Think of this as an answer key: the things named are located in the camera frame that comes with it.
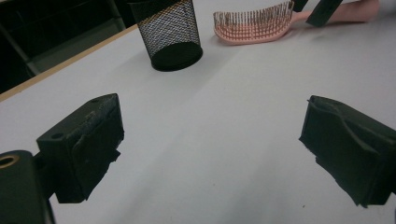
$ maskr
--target hairbrush bristles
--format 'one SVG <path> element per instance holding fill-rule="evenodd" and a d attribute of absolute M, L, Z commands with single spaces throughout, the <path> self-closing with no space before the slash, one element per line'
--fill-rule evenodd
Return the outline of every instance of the hairbrush bristles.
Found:
<path fill-rule="evenodd" d="M 249 12 L 215 12 L 215 33 L 224 40 L 260 41 L 287 30 L 293 2 Z"/>
<path fill-rule="evenodd" d="M 294 2 L 250 12 L 215 12 L 215 34 L 229 45 L 258 44 L 278 40 L 294 22 L 306 20 L 312 11 L 293 13 Z M 329 21 L 364 22 L 372 19 L 378 0 L 342 4 Z"/>

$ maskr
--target black mesh pencil cup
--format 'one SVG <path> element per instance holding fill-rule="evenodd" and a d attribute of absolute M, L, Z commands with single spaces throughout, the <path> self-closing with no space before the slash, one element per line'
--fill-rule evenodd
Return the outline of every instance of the black mesh pencil cup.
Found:
<path fill-rule="evenodd" d="M 192 0 L 129 0 L 152 67 L 176 71 L 201 59 Z"/>

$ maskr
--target table edge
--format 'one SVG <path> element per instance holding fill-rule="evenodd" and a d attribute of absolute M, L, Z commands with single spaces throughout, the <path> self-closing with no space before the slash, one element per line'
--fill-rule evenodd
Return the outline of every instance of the table edge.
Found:
<path fill-rule="evenodd" d="M 12 89 L 1 93 L 0 94 L 0 102 L 3 102 L 6 99 L 16 95 L 17 93 L 20 93 L 20 92 L 26 90 L 27 88 L 35 85 L 36 83 L 42 81 L 43 79 L 45 79 L 47 77 L 50 77 L 51 75 L 55 74 L 56 72 L 66 68 L 70 64 L 75 63 L 76 61 L 78 61 L 78 60 L 84 58 L 85 56 L 95 52 L 96 50 L 102 48 L 103 46 L 105 46 L 105 45 L 107 45 L 109 43 L 111 43 L 112 41 L 114 41 L 114 40 L 116 40 L 116 39 L 118 39 L 118 38 L 120 38 L 120 37 L 122 37 L 122 36 L 124 36 L 124 35 L 126 35 L 126 34 L 128 34 L 130 32 L 132 32 L 136 28 L 137 28 L 137 25 L 135 24 L 135 25 L 133 25 L 133 26 L 131 26 L 131 27 L 129 27 L 129 28 L 127 28 L 127 29 L 125 29 L 125 30 L 113 35 L 113 36 L 111 36 L 110 38 L 100 42 L 99 44 L 97 44 L 97 45 L 95 45 L 95 46 L 93 46 L 93 47 L 91 47 L 89 49 L 86 49 L 86 50 L 82 51 L 81 53 L 79 53 L 79 54 L 67 59 L 66 61 L 53 66 L 49 70 L 37 75 L 36 77 L 32 77 L 32 78 L 22 82 L 20 85 L 18 85 L 16 87 L 13 87 Z"/>

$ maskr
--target black object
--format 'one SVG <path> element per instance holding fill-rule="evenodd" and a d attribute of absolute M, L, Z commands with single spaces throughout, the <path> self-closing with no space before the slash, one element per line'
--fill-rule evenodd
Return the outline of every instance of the black object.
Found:
<path fill-rule="evenodd" d="M 0 155 L 0 223 L 54 223 L 49 197 L 87 200 L 120 155 L 124 130 L 117 94 L 90 100 L 37 139 L 40 152 Z"/>
<path fill-rule="evenodd" d="M 306 22 L 317 27 L 325 25 L 342 2 L 343 0 L 320 0 Z"/>
<path fill-rule="evenodd" d="M 308 0 L 294 0 L 293 2 L 294 2 L 293 11 L 301 12 L 305 7 L 306 3 L 308 2 Z"/>
<path fill-rule="evenodd" d="M 0 155 L 0 207 L 1 224 L 55 223 L 30 152 L 16 150 Z"/>
<path fill-rule="evenodd" d="M 293 11 L 301 12 L 308 0 L 293 0 L 293 2 Z M 342 2 L 343 0 L 320 0 L 306 22 L 317 27 L 324 26 Z"/>
<path fill-rule="evenodd" d="M 396 131 L 340 102 L 311 96 L 300 141 L 356 205 L 396 192 Z"/>
<path fill-rule="evenodd" d="M 192 0 L 129 0 L 153 68 L 176 71 L 203 55 Z"/>

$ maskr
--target hairbrush handle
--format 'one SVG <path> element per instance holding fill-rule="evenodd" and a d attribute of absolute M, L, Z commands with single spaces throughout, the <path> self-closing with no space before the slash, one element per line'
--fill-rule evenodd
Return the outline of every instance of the hairbrush handle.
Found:
<path fill-rule="evenodd" d="M 378 0 L 360 0 L 356 2 L 341 4 L 332 14 L 329 22 L 338 21 L 352 21 L 352 22 L 363 22 L 369 21 L 377 14 L 379 10 Z M 312 11 L 303 11 L 293 13 L 291 22 L 304 21 L 310 15 Z"/>

